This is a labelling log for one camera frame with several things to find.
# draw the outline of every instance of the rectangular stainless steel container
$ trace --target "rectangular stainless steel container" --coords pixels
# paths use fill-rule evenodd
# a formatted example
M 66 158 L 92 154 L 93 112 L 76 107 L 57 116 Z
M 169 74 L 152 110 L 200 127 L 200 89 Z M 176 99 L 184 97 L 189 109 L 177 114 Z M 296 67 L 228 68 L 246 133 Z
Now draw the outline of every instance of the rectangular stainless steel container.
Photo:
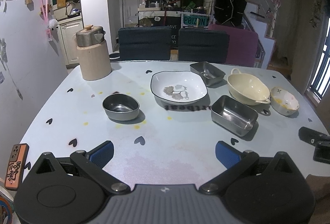
M 212 86 L 223 80 L 226 75 L 222 70 L 208 62 L 198 62 L 190 65 L 191 72 L 200 75 L 206 86 Z
M 212 120 L 238 136 L 245 136 L 258 118 L 249 106 L 223 95 L 211 106 Z

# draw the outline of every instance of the wooden lid knob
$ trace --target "wooden lid knob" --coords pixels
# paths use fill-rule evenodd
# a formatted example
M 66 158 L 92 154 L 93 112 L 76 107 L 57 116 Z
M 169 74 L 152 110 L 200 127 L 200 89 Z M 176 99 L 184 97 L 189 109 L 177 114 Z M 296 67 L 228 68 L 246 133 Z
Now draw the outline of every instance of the wooden lid knob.
M 91 30 L 94 25 L 85 25 L 84 29 Z

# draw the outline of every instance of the table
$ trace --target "table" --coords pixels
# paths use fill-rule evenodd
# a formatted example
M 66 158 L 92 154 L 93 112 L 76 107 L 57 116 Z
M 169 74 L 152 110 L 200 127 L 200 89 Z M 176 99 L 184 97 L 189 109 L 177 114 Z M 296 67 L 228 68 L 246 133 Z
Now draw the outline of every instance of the table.
M 60 84 L 35 117 L 21 143 L 30 146 L 27 161 L 31 165 L 42 152 L 55 157 L 69 156 L 75 150 L 90 151 L 105 140 L 114 144 L 114 157 L 103 168 L 131 188 L 141 184 L 188 184 L 198 188 L 226 168 L 217 160 L 218 141 L 231 144 L 239 151 L 253 150 L 260 156 L 274 156 L 286 151 L 302 174 L 330 176 L 328 164 L 312 159 L 314 147 L 302 142 L 302 126 L 327 133 L 313 109 L 293 86 L 278 72 L 259 68 L 237 67 L 243 73 L 257 76 L 269 88 L 280 86 L 291 92 L 300 104 L 290 117 L 278 114 L 270 105 L 253 107 L 259 112 L 258 125 L 244 138 L 239 138 L 211 120 L 209 105 L 220 96 L 229 95 L 225 84 L 208 88 L 208 96 L 194 104 L 195 111 L 166 107 L 150 91 L 153 74 L 189 71 L 190 62 L 123 61 L 112 63 L 113 71 L 97 81 L 85 81 L 77 66 Z M 235 66 L 214 64 L 226 73 Z M 142 114 L 130 123 L 111 121 L 102 101 L 114 92 L 133 96 Z M 145 145 L 134 144 L 143 136 Z

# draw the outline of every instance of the cabinet door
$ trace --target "cabinet door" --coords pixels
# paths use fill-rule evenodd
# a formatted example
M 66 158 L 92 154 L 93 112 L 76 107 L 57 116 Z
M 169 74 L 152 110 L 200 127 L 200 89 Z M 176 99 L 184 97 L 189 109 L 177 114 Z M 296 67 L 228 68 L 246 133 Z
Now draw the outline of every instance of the cabinet door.
M 78 63 L 77 58 L 77 42 L 75 41 L 75 34 L 79 30 L 83 30 L 82 20 L 73 21 L 65 25 L 61 25 L 62 37 L 66 55 L 69 64 Z
M 62 32 L 61 32 L 61 27 L 57 26 L 56 29 L 57 29 L 58 42 L 60 43 L 62 55 L 63 55 L 63 58 L 64 58 L 64 64 L 68 65 L 69 61 L 68 61 L 68 57 L 66 56 L 66 51 L 65 51 Z

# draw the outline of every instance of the green license plate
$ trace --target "green license plate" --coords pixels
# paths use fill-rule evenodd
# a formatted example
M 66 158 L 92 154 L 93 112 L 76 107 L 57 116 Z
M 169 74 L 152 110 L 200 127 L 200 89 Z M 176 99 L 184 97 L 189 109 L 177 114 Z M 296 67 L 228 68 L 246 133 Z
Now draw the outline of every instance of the green license plate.
M 207 16 L 184 14 L 184 24 L 185 25 L 197 25 L 197 19 L 199 19 L 198 26 L 208 26 L 209 25 L 210 18 Z

